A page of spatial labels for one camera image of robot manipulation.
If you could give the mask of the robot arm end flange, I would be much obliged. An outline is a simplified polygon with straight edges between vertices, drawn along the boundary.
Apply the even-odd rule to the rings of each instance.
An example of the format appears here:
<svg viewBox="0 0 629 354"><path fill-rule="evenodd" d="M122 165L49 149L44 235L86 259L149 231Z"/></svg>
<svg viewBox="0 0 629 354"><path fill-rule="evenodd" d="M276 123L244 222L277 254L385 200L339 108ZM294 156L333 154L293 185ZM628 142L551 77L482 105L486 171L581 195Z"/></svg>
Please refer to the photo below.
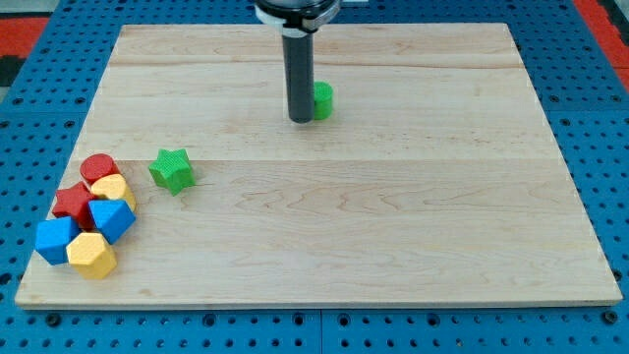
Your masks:
<svg viewBox="0 0 629 354"><path fill-rule="evenodd" d="M340 0L255 0L257 18L281 30L316 32L330 23L341 8Z"/></svg>

